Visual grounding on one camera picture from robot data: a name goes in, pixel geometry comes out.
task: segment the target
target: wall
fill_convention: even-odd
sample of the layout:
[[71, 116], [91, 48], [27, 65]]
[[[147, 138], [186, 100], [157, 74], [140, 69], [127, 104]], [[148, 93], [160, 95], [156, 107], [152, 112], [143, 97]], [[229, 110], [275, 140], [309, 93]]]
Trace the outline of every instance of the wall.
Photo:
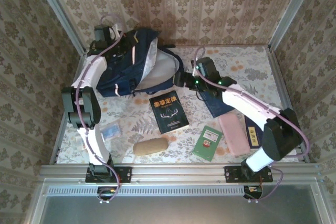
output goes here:
[[336, 207], [336, 0], [304, 0], [276, 55]]
[[60, 0], [84, 45], [102, 14], [181, 45], [267, 44], [290, 0]]
[[0, 0], [0, 223], [24, 219], [78, 60], [46, 0]]

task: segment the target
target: floral tablecloth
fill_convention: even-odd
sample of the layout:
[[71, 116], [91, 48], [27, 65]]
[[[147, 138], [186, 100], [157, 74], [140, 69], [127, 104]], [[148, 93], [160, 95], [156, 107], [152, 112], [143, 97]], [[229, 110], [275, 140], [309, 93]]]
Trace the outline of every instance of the floral tablecloth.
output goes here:
[[[192, 72], [190, 60], [193, 58], [196, 49], [197, 47], [180, 47], [171, 50], [181, 56], [186, 71]], [[214, 60], [221, 76], [232, 77], [251, 94], [280, 108], [280, 97], [271, 73], [266, 50], [264, 46], [207, 47], [205, 56], [209, 56]], [[161, 137], [149, 104], [149, 98], [171, 90], [177, 91], [190, 126], [186, 129], [163, 135], [170, 143], [166, 151], [146, 156], [135, 156], [132, 150], [135, 143]], [[102, 112], [101, 128], [116, 121], [121, 130], [120, 137], [105, 142], [107, 149], [111, 152], [114, 163], [208, 163], [208, 161], [194, 155], [192, 150], [205, 125], [220, 131], [221, 128], [218, 120], [213, 119], [204, 102], [197, 99], [194, 91], [190, 91], [187, 88], [172, 87], [154, 95], [141, 93], [135, 97], [130, 95], [120, 98], [103, 98], [97, 92], [96, 95]], [[245, 131], [244, 116], [236, 110], [234, 112], [237, 113], [241, 126]], [[240, 163], [250, 154], [234, 157], [230, 154], [225, 139], [222, 137], [212, 163]], [[284, 158], [283, 161], [295, 162], [297, 159]], [[68, 124], [57, 163], [88, 162], [89, 155], [87, 150], [83, 148], [83, 141], [77, 131]]]

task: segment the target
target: navy blue backpack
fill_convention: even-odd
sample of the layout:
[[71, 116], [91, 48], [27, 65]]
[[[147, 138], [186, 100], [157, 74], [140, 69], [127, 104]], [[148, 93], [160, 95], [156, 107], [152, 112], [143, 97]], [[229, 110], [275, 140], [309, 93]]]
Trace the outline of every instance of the navy blue backpack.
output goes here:
[[153, 94], [172, 87], [174, 75], [184, 71], [178, 55], [167, 47], [157, 46], [157, 31], [140, 28], [129, 33], [138, 42], [118, 60], [107, 62], [108, 67], [97, 85], [103, 97], [136, 92]]

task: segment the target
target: pink pouch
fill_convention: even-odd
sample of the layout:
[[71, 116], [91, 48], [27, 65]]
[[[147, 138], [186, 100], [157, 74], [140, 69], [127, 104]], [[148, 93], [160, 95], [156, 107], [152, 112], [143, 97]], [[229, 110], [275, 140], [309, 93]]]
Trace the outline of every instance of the pink pouch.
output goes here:
[[226, 113], [218, 117], [224, 138], [230, 153], [234, 156], [249, 153], [251, 148], [235, 113]]

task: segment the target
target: green notebook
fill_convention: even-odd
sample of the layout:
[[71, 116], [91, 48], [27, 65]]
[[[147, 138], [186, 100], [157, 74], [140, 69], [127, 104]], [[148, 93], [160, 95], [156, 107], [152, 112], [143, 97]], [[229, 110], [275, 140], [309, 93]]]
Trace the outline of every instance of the green notebook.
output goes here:
[[222, 135], [222, 132], [217, 131], [209, 126], [204, 126], [193, 153], [208, 161], [211, 161], [215, 155], [215, 151], [220, 139], [222, 138]]

